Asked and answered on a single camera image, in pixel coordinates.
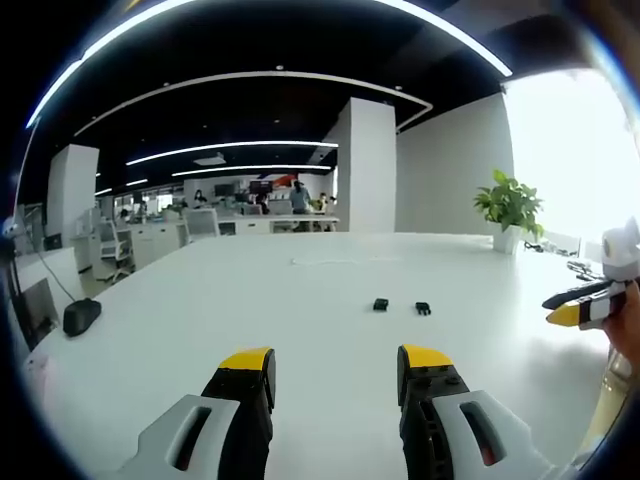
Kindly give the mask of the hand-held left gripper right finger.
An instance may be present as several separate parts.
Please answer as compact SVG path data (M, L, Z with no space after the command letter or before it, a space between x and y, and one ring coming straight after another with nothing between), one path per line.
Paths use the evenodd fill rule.
M397 352L399 434L410 479L544 479L552 464L529 426L483 390L470 390L440 351Z

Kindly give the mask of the person's right hand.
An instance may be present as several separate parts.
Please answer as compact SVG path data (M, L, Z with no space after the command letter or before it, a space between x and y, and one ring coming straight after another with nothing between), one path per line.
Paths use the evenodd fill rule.
M639 287L636 283L626 289L626 303L617 315L610 316L603 324L604 331L614 348L639 369L640 311Z

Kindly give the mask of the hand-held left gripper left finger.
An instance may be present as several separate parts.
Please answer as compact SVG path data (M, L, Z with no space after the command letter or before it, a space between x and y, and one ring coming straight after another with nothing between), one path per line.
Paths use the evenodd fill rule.
M263 479L273 438L275 350L237 352L199 395L186 395L138 437L117 479Z

